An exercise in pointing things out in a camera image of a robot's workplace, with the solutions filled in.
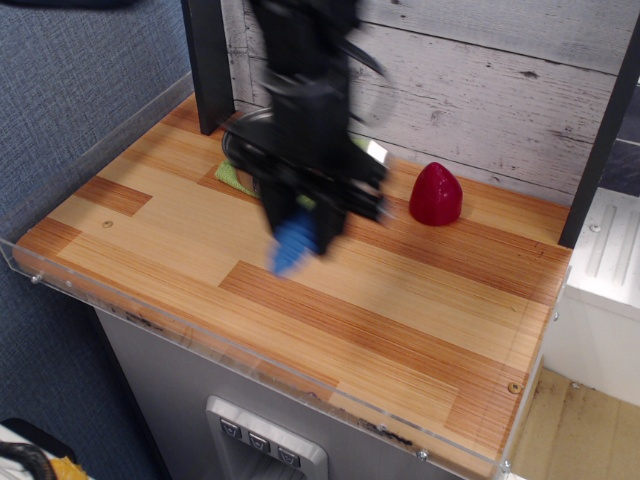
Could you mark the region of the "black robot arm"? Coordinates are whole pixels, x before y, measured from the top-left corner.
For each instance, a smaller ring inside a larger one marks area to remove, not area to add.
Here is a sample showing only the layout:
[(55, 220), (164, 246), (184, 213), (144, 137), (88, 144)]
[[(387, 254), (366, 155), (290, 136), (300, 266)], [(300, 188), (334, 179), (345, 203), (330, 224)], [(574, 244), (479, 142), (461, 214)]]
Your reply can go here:
[(349, 136), (349, 62), (385, 71), (347, 38), (359, 25), (354, 1), (254, 1), (251, 8), (265, 42), (271, 104), (232, 123), (223, 150), (256, 180), (274, 236), (304, 218), (304, 246), (323, 255), (348, 213), (380, 217), (387, 169)]

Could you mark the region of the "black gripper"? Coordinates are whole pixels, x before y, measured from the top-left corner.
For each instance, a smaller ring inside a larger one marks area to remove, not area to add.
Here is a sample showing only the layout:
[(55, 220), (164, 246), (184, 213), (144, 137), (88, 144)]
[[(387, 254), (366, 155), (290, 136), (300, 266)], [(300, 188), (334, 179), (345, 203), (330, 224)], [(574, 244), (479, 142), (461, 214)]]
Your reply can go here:
[[(309, 152), (317, 158), (351, 139), (349, 85), (346, 81), (326, 79), (313, 82), (289, 82), (268, 79), (264, 87), (271, 97), (273, 123), (272, 152), (275, 156)], [(271, 233), (291, 219), (299, 209), (296, 190), (285, 183), (259, 179), (261, 200)], [(347, 211), (334, 202), (316, 200), (311, 210), (313, 251), (322, 256), (344, 230)]]

